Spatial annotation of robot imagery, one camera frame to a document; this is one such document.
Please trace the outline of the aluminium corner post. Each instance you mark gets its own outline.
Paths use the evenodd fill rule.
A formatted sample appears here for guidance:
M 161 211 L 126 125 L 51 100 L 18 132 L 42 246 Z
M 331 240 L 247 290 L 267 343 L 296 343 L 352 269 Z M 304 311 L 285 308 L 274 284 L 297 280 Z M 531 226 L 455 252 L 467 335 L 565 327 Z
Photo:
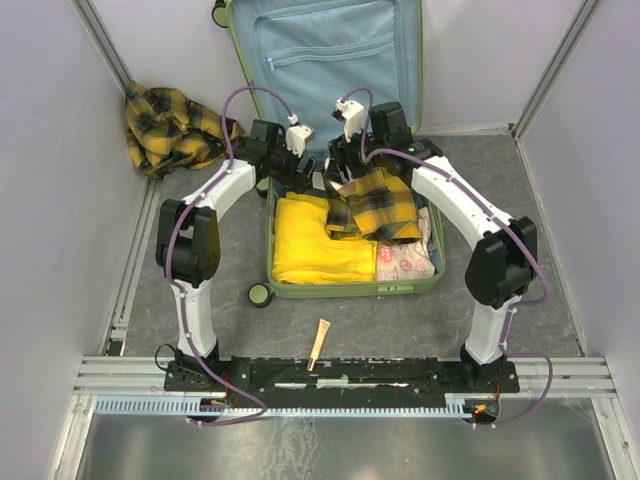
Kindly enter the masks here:
M 71 3 L 98 47 L 120 89 L 125 92 L 132 77 L 121 55 L 118 53 L 94 2 L 90 0 L 72 0 Z
M 545 67 L 533 93 L 524 106 L 518 121 L 511 127 L 511 136 L 515 141 L 523 138 L 537 112 L 549 95 L 564 66 L 570 59 L 581 37 L 588 29 L 601 2 L 599 0 L 582 1 L 569 27 L 555 49 L 551 60 Z

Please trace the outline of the gold cosmetic tube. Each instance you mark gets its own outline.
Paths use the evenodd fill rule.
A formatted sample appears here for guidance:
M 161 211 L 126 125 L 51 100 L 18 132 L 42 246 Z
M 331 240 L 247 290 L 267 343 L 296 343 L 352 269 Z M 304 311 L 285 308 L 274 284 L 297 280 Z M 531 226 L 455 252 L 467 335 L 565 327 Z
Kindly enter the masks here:
M 328 330 L 331 326 L 331 322 L 325 319 L 320 319 L 318 323 L 318 328 L 316 331 L 316 336 L 313 342 L 313 346 L 311 348 L 311 352 L 309 355 L 309 359 L 307 362 L 307 371 L 312 372 L 315 368 L 316 362 L 320 357 L 320 353 L 322 347 L 324 345 Z

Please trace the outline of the yellow plaid shirt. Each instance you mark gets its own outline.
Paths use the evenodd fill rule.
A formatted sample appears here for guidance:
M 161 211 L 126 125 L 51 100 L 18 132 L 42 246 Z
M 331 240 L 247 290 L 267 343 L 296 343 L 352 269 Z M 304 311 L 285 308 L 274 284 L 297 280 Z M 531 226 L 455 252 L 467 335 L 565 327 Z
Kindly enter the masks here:
M 125 139 L 131 160 L 141 173 L 161 180 L 175 170 L 200 170 L 228 153 L 244 135 L 240 124 L 223 119 L 175 88 L 146 88 L 136 81 L 125 90 Z
M 333 240 L 365 239 L 386 245 L 422 238 L 411 189 L 384 168 L 344 185 L 323 178 L 328 201 L 325 229 Z

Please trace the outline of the crumpled yellow plaid shirt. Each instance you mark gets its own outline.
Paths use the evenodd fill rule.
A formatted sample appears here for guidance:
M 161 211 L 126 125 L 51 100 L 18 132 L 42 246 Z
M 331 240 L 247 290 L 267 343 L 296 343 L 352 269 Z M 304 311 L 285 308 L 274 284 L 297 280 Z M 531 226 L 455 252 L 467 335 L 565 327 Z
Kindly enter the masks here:
M 146 88 L 136 81 L 125 90 L 125 139 L 131 160 L 141 173 L 161 180 L 175 170 L 200 170 L 228 153 L 244 135 L 240 124 L 223 119 L 175 88 Z

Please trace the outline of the cream pink-print cloth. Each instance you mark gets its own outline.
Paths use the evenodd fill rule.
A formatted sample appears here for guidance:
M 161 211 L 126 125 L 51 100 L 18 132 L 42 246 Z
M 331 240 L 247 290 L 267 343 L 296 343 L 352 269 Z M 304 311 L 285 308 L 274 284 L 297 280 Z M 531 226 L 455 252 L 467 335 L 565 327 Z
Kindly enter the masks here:
M 436 266 L 431 260 L 429 240 L 431 219 L 427 207 L 418 211 L 418 226 L 422 238 L 406 244 L 377 245 L 376 280 L 408 281 L 424 280 L 436 274 Z

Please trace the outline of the right aluminium corner post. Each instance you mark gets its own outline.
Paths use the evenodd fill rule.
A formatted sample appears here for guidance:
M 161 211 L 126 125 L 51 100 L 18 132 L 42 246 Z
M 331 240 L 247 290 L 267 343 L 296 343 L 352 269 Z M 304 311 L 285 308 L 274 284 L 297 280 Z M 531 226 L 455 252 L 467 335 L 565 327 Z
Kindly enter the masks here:
M 555 49 L 551 60 L 545 67 L 533 93 L 524 106 L 518 121 L 511 127 L 511 136 L 515 141 L 523 138 L 537 112 L 549 95 L 564 66 L 570 59 L 581 37 L 588 29 L 601 2 L 599 0 L 582 1 L 569 27 Z

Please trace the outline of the left aluminium corner post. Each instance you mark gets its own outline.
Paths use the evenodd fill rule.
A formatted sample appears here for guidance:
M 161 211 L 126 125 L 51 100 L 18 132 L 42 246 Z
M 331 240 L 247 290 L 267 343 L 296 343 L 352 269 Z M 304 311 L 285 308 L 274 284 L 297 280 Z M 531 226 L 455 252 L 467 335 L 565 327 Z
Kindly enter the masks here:
M 120 89 L 125 92 L 132 77 L 121 55 L 118 53 L 94 2 L 90 0 L 72 0 L 71 3 L 98 47 Z

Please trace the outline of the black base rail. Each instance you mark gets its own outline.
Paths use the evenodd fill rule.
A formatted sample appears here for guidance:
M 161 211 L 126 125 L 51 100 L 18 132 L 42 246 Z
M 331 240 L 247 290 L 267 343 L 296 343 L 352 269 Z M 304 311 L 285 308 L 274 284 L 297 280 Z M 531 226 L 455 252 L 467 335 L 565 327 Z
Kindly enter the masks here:
M 447 394 L 518 393 L 515 364 L 505 359 L 495 366 L 473 367 L 462 360 L 433 357 L 327 358 L 308 372 L 307 363 L 289 358 L 232 357 L 211 369 L 179 367 L 172 360 L 164 368 L 164 389 L 170 392 L 214 393 L 230 407 L 269 410 L 347 411 L 390 408 L 443 407 Z

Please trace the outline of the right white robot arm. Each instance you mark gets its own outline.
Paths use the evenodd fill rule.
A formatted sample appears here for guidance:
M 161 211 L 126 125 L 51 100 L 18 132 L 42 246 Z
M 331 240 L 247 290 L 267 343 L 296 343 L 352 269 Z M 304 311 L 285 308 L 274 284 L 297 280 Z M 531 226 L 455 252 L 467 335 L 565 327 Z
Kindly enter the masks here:
M 537 274 L 535 223 L 491 205 L 439 147 L 416 139 L 399 103 L 367 109 L 341 98 L 333 115 L 344 132 L 329 142 L 323 172 L 329 235 L 415 242 L 420 198 L 457 228 L 472 251 L 464 281 L 474 299 L 459 379 L 469 390 L 483 390 L 505 357 L 508 319 Z

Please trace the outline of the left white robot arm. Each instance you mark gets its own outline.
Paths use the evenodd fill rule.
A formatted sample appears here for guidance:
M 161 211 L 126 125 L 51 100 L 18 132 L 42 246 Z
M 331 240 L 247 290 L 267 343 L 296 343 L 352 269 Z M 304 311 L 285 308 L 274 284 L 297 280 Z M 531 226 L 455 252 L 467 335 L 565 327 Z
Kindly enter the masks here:
M 255 120 L 238 155 L 192 194 L 169 199 L 160 209 L 156 263 L 171 286 L 179 322 L 177 365 L 198 389 L 221 378 L 218 341 L 211 320 L 211 280 L 221 260 L 219 221 L 261 180 L 272 177 L 301 193 L 311 187 L 314 158 L 305 156 L 314 130 L 289 117 L 290 126 Z

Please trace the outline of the yellow garment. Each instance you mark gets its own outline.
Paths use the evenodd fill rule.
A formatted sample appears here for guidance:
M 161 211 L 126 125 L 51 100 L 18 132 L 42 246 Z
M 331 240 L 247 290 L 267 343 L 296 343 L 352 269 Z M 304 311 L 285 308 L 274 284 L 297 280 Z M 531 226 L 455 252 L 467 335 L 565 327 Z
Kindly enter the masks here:
M 377 244 L 362 238 L 332 239 L 325 229 L 328 201 L 289 192 L 274 217 L 271 273 L 279 283 L 326 285 L 375 279 Z

